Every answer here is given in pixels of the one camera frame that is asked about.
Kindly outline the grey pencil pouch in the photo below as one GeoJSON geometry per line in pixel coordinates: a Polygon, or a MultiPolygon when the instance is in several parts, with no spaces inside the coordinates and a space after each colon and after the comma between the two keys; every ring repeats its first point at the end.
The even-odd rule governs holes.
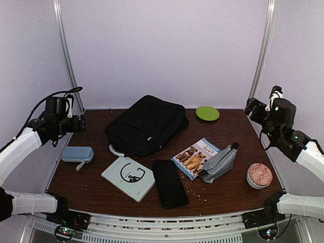
{"type": "Polygon", "coordinates": [[[238,142],[233,142],[225,149],[204,163],[198,176],[206,183],[212,184],[216,179],[233,168],[234,160],[239,148],[238,142]]]}

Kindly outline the black student bag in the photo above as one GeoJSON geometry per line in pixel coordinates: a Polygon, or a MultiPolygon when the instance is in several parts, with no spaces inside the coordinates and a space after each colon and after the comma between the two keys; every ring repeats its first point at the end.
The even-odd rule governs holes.
{"type": "Polygon", "coordinates": [[[114,155],[143,157],[165,146],[188,124],[182,105],[146,95],[108,124],[104,132],[114,155]]]}

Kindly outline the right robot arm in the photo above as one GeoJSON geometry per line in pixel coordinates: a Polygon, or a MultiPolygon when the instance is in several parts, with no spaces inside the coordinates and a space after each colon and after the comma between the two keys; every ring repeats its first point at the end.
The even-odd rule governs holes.
{"type": "MultiPolygon", "coordinates": [[[[279,149],[292,162],[302,165],[323,180],[323,150],[318,141],[293,129],[296,106],[285,98],[274,98],[269,104],[271,108],[266,110],[263,102],[249,98],[244,113],[251,121],[261,125],[260,133],[268,137],[269,147],[279,149]]],[[[284,214],[322,220],[323,197],[278,192],[265,200],[259,218],[268,224],[284,214]]]]}

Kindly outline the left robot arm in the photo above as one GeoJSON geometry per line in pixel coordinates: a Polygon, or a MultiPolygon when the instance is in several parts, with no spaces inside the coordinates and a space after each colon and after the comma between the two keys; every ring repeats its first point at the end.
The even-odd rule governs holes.
{"type": "MultiPolygon", "coordinates": [[[[1,148],[1,184],[31,153],[51,141],[58,141],[68,133],[83,133],[86,120],[83,114],[73,115],[73,94],[82,90],[76,87],[68,91],[54,92],[42,100],[44,111],[38,118],[28,116],[18,134],[1,148]]],[[[73,219],[67,199],[47,193],[21,193],[1,189],[1,221],[14,215],[43,213],[50,215],[62,225],[73,219]]]]}

